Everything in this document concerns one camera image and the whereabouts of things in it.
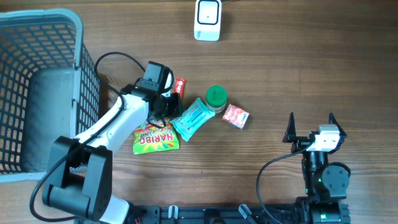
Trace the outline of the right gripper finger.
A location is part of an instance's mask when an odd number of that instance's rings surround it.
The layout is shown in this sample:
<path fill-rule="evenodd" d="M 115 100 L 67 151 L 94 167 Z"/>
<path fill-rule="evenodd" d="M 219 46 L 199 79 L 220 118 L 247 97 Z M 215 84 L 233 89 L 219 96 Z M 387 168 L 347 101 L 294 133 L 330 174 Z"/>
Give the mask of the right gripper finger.
<path fill-rule="evenodd" d="M 335 116 L 333 115 L 333 113 L 329 114 L 328 121 L 329 121 L 329 124 L 334 124 L 338 128 L 341 138 L 343 138 L 343 139 L 347 138 L 347 134 L 345 133 L 343 128 L 338 124 L 338 122 L 337 122 Z"/>
<path fill-rule="evenodd" d="M 295 119 L 294 119 L 294 113 L 291 112 L 289 115 L 289 122 L 284 137 L 282 139 L 282 142 L 293 143 L 295 141 L 296 141 Z"/>

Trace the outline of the red Nescafe stick sachet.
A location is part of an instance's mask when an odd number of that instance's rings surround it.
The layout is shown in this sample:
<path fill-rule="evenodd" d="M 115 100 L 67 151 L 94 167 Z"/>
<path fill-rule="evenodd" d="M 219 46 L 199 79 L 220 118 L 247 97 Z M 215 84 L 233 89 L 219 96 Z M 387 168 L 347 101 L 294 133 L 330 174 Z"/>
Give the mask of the red Nescafe stick sachet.
<path fill-rule="evenodd" d="M 177 77 L 175 79 L 175 83 L 174 83 L 174 92 L 178 93 L 180 98 L 183 98 L 184 95 L 184 90 L 185 90 L 185 85 L 186 85 L 186 79 L 184 78 L 179 78 Z"/>

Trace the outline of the green Haribo worms bag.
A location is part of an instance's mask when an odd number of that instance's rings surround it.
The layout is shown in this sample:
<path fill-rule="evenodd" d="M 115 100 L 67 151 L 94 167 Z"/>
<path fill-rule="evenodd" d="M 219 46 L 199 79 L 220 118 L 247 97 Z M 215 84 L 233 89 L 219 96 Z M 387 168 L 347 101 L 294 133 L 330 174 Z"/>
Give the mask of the green Haribo worms bag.
<path fill-rule="evenodd" d="M 168 121 L 165 125 L 161 121 L 156 125 L 160 128 L 145 122 L 134 130 L 135 141 L 132 147 L 134 154 L 180 149 L 173 125 Z"/>

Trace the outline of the mint wet wipes pack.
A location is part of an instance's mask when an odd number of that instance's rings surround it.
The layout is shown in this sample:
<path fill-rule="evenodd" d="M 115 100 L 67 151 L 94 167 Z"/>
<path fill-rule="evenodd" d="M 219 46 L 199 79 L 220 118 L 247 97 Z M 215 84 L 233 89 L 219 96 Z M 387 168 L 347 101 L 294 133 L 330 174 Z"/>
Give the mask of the mint wet wipes pack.
<path fill-rule="evenodd" d="M 186 142 L 195 132 L 210 118 L 215 116 L 215 112 L 210 111 L 200 98 L 197 98 L 182 115 L 171 120 L 175 130 Z"/>

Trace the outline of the green lid jar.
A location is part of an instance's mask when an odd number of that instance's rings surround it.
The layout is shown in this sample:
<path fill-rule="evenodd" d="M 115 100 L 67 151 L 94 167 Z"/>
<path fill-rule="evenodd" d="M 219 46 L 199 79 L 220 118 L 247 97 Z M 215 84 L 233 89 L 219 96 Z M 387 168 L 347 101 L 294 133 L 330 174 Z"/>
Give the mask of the green lid jar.
<path fill-rule="evenodd" d="M 205 96 L 207 108 L 215 113 L 220 113 L 224 110 L 227 100 L 228 92 L 219 85 L 210 87 Z"/>

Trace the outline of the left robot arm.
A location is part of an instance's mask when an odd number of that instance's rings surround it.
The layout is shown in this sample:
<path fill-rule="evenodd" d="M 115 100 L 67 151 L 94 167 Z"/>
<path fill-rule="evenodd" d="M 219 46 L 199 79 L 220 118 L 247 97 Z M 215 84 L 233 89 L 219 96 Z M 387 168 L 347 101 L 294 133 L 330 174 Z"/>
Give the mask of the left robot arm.
<path fill-rule="evenodd" d="M 113 157 L 130 134 L 151 119 L 182 113 L 178 93 L 164 87 L 128 84 L 114 106 L 75 138 L 60 136 L 50 150 L 49 166 L 40 181 L 42 202 L 77 218 L 98 223 L 133 223 L 131 202 L 112 195 Z"/>

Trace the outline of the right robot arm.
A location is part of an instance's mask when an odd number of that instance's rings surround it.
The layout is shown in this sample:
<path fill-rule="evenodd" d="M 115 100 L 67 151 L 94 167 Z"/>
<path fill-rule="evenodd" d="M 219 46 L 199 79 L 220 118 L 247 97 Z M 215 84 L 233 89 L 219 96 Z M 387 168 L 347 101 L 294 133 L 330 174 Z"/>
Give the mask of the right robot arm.
<path fill-rule="evenodd" d="M 297 136 L 294 114 L 283 137 L 291 143 L 291 153 L 301 154 L 306 197 L 296 198 L 299 223 L 350 223 L 349 208 L 341 201 L 347 197 L 351 169 L 341 162 L 329 162 L 328 156 L 340 149 L 347 134 L 334 115 L 328 124 L 319 125 L 309 135 Z"/>

